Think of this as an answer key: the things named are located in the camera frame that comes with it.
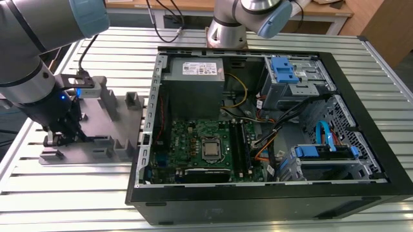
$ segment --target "blue led light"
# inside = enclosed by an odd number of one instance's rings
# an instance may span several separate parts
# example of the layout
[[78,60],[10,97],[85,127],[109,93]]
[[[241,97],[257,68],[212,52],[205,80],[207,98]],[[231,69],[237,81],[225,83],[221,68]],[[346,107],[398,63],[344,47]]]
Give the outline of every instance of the blue led light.
[[80,98],[80,95],[81,95],[81,89],[76,89],[76,96]]

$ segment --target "yellow wire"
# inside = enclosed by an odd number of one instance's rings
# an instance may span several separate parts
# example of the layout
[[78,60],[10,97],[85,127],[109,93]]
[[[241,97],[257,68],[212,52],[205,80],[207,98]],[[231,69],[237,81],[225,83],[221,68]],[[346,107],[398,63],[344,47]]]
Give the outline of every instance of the yellow wire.
[[229,105],[229,106],[223,106],[221,108],[235,108],[236,106],[239,106],[241,103],[244,103],[244,101],[245,101],[245,96],[247,96],[247,88],[245,88],[245,86],[244,86],[244,83],[240,81],[240,79],[237,78],[237,77],[235,77],[232,74],[229,74],[229,73],[225,73],[225,75],[229,75],[231,77],[233,77],[233,79],[239,82],[239,84],[243,86],[243,88],[244,88],[244,98],[243,98],[243,100],[237,103],[237,104],[235,104],[235,105]]

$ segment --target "ram slot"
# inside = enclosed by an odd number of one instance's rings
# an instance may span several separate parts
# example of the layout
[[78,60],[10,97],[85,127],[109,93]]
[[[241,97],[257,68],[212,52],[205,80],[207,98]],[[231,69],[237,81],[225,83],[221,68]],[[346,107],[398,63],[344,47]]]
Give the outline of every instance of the ram slot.
[[243,133],[243,143],[244,143],[244,167],[247,170],[251,170],[252,164],[251,164],[251,158],[249,158],[249,146],[247,144],[247,137],[245,137],[245,130],[244,125],[240,124],[241,133]]
[[244,177],[247,169],[244,164],[243,133],[240,124],[237,124],[237,122],[231,122],[229,124],[229,141],[233,162],[233,174],[237,177]]

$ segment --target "green circuit board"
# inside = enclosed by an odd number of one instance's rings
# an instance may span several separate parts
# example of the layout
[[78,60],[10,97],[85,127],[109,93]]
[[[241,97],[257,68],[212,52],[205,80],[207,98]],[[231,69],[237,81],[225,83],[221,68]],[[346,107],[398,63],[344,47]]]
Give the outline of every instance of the green circuit board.
[[[239,176],[233,173],[232,147],[229,138],[231,121],[196,120],[172,122],[171,143],[167,154],[152,156],[153,176],[157,176],[160,183],[176,183],[175,172],[187,168],[223,168],[231,170],[231,182],[255,182],[263,178],[261,168],[252,167],[251,173]],[[243,122],[247,142],[255,140],[253,125]],[[220,159],[205,160],[203,152],[203,142],[205,140],[219,141]]]

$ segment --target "power supply label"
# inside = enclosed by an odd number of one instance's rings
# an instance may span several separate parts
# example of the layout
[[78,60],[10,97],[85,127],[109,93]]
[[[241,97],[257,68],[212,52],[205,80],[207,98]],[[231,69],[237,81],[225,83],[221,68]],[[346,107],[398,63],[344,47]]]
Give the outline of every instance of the power supply label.
[[181,68],[183,75],[217,75],[216,63],[185,62]]

